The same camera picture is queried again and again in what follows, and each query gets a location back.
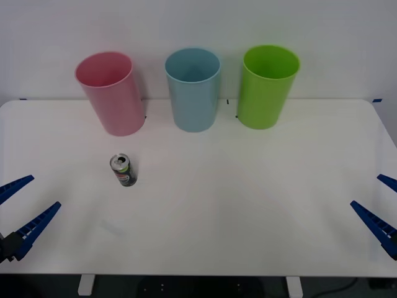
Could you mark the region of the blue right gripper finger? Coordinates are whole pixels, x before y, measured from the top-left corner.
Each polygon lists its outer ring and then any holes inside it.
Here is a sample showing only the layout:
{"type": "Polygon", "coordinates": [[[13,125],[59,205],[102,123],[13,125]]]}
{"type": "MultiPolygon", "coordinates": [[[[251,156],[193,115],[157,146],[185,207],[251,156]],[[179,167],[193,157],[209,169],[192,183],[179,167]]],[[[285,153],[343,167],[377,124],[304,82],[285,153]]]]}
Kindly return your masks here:
{"type": "Polygon", "coordinates": [[[381,247],[396,260],[396,229],[358,202],[352,201],[350,206],[380,242],[381,247]]]}
{"type": "Polygon", "coordinates": [[[390,189],[392,189],[394,192],[397,192],[397,180],[393,179],[391,177],[385,176],[384,174],[379,174],[377,176],[377,179],[381,181],[383,184],[388,186],[390,189]]]}

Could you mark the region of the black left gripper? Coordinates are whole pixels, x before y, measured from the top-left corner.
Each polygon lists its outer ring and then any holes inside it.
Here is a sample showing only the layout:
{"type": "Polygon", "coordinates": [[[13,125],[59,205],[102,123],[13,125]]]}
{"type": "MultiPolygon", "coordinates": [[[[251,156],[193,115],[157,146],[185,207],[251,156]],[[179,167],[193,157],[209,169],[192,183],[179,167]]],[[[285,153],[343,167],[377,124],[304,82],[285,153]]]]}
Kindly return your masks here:
{"type": "MultiPolygon", "coordinates": [[[[10,183],[1,186],[0,190],[0,204],[6,202],[17,191],[21,190],[28,183],[32,182],[34,177],[32,175],[25,176],[10,183]]],[[[61,207],[60,202],[55,202],[47,210],[42,212],[36,218],[25,224],[16,232],[10,233],[8,236],[1,235],[1,260],[12,261],[14,258],[20,261],[32,248],[33,243],[44,231],[52,218],[61,207]]]]}

